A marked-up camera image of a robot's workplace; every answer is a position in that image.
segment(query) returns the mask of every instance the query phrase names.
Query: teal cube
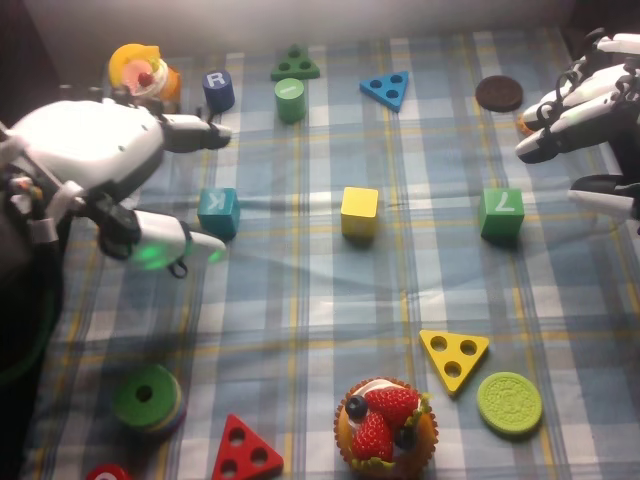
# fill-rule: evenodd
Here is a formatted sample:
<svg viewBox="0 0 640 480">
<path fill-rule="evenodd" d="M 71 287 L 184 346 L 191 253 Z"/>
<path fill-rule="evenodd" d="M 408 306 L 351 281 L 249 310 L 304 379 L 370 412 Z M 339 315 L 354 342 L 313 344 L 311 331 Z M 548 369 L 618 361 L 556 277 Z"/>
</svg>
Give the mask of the teal cube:
<svg viewBox="0 0 640 480">
<path fill-rule="evenodd" d="M 198 220 L 203 229 L 221 240 L 235 237 L 240 223 L 240 204 L 235 188 L 203 188 Z"/>
<path fill-rule="evenodd" d="M 485 188 L 478 208 L 480 235 L 487 239 L 515 239 L 524 220 L 522 191 Z"/>
</svg>

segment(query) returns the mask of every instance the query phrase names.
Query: triangle with holes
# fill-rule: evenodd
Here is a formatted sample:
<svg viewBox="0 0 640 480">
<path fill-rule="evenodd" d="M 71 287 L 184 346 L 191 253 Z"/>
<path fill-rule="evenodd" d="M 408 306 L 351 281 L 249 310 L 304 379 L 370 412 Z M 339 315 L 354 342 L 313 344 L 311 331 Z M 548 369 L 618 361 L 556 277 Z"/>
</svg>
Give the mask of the triangle with holes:
<svg viewBox="0 0 640 480">
<path fill-rule="evenodd" d="M 360 91 L 399 112 L 409 84 L 409 72 L 390 73 L 360 82 Z"/>
<path fill-rule="evenodd" d="M 420 331 L 420 341 L 450 396 L 458 393 L 489 349 L 487 337 L 435 330 Z"/>
<path fill-rule="evenodd" d="M 271 70 L 271 80 L 276 81 L 284 80 L 285 78 L 308 80 L 319 76 L 320 69 L 318 66 L 309 58 L 306 51 L 298 45 L 292 45 L 287 50 L 287 55 Z"/>
<path fill-rule="evenodd" d="M 278 475 L 284 461 L 242 420 L 231 414 L 224 425 L 211 480 L 252 480 Z"/>
</svg>

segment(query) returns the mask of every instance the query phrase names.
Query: white wall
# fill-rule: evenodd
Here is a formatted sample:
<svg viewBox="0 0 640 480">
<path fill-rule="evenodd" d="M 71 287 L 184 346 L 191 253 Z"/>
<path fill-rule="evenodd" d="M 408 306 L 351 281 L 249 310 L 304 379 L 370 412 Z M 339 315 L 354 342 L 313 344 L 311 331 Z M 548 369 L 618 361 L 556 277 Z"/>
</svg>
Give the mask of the white wall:
<svg viewBox="0 0 640 480">
<path fill-rule="evenodd" d="M 125 43 L 164 56 L 264 51 L 566 21 L 574 0 L 26 0 L 63 81 Z"/>
</svg>

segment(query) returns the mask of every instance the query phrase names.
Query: hole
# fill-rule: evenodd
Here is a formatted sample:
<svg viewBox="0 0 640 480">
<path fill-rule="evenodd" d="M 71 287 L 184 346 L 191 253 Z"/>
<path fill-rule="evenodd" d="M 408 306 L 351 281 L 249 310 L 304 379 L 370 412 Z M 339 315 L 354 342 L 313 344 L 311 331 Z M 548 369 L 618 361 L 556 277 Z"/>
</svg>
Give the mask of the hole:
<svg viewBox="0 0 640 480">
<path fill-rule="evenodd" d="M 465 340 L 460 344 L 460 351 L 465 355 L 475 355 L 478 351 L 478 347 L 476 346 L 476 342 Z"/>
<path fill-rule="evenodd" d="M 244 431 L 241 428 L 234 428 L 229 432 L 229 443 L 233 447 L 239 447 L 244 442 Z"/>
<path fill-rule="evenodd" d="M 431 348 L 433 348 L 436 352 L 442 352 L 447 348 L 447 341 L 444 337 L 433 337 L 431 339 Z"/>
<path fill-rule="evenodd" d="M 460 365 L 457 362 L 447 362 L 444 365 L 444 373 L 449 375 L 452 378 L 456 378 L 460 376 Z"/>
<path fill-rule="evenodd" d="M 148 402 L 151 400 L 151 397 L 153 397 L 153 390 L 151 390 L 149 385 L 142 385 L 141 387 L 138 387 L 138 390 L 136 390 L 136 398 L 139 402 Z"/>
<path fill-rule="evenodd" d="M 238 472 L 238 466 L 233 460 L 225 460 L 220 466 L 220 472 L 224 478 L 233 478 Z"/>
<path fill-rule="evenodd" d="M 254 449 L 253 452 L 251 452 L 251 463 L 256 467 L 267 463 L 267 451 L 262 447 Z"/>
</svg>

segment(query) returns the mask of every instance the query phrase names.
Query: yellow cube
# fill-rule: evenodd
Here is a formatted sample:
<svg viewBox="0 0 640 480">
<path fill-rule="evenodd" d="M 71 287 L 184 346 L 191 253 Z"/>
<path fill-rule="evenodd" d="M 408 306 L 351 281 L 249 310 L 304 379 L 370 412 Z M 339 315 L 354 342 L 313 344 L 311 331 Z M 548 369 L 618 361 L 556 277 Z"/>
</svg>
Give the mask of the yellow cube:
<svg viewBox="0 0 640 480">
<path fill-rule="evenodd" d="M 343 235 L 373 238 L 378 227 L 378 191 L 346 187 L 342 196 L 340 218 Z"/>
</svg>

